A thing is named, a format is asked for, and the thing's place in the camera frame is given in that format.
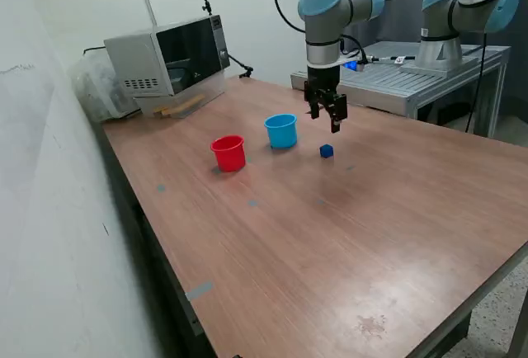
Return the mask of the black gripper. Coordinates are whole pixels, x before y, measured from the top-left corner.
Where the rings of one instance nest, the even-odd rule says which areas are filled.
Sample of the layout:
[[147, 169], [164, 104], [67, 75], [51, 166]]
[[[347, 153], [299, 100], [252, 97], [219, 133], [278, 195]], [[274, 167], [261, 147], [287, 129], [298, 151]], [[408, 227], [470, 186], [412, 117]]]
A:
[[307, 78], [304, 83], [304, 100], [309, 104], [308, 114], [312, 120], [319, 118], [318, 90], [324, 90], [323, 107], [331, 119], [331, 132], [339, 132], [341, 122], [347, 118], [347, 96], [336, 93], [341, 78], [340, 66], [308, 67]]

